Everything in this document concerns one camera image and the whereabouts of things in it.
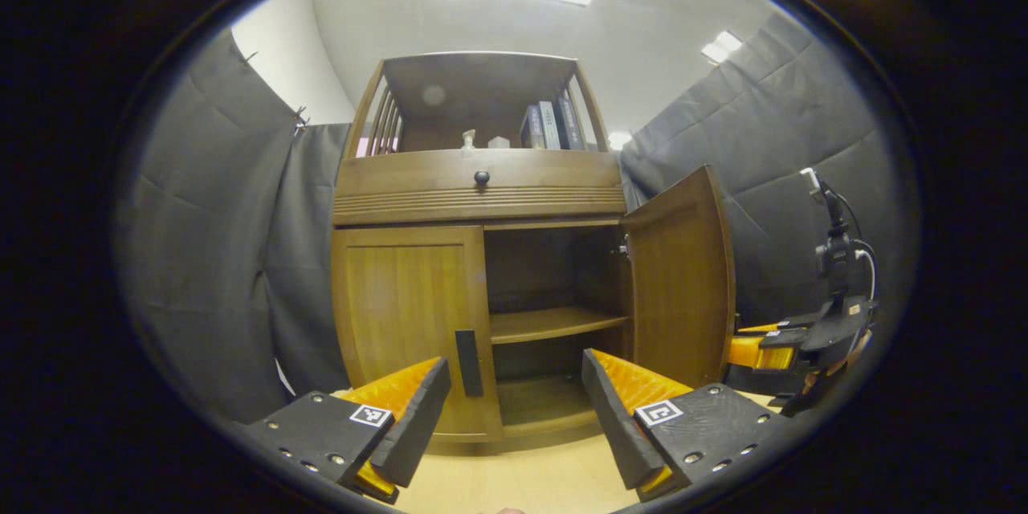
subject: cabinet door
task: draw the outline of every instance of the cabinet door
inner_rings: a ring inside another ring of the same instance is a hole
[[[728,223],[709,167],[622,221],[628,234],[634,361],[698,388],[722,379],[735,318]]]
[[[337,229],[332,294],[339,346],[354,387],[445,356],[452,388],[437,437],[487,441],[502,436],[481,227]],[[474,351],[467,346],[467,331],[474,332]],[[476,361],[477,371],[468,367]],[[480,376],[480,392],[473,384],[466,393],[465,374]]]

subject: book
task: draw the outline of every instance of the book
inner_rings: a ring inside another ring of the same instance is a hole
[[[568,151],[585,151],[582,132],[579,130],[575,108],[572,108],[570,98],[557,98],[557,134],[560,137],[560,148]]]
[[[557,134],[557,119],[553,114],[553,103],[540,101],[539,111],[543,115],[543,136],[546,137],[546,148],[560,149],[560,136]]]
[[[544,149],[546,138],[543,134],[543,116],[539,105],[528,105],[521,121],[521,148]]]

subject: wooden shelf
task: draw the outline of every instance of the wooden shelf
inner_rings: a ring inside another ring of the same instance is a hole
[[[595,421],[578,376],[546,376],[497,383],[504,437],[548,434]]]
[[[518,343],[550,339],[613,328],[624,324],[627,317],[612,317],[583,306],[554,306],[552,309],[489,314],[492,344]]]

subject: light wooden floor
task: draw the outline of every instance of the light wooden floor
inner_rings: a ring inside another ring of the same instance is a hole
[[[771,400],[740,394],[765,406]],[[504,508],[594,514],[638,503],[635,492],[625,489],[598,432],[588,427],[572,433],[580,438],[573,441],[430,445],[395,507],[410,514],[497,514]],[[549,445],[526,447],[541,443]]]

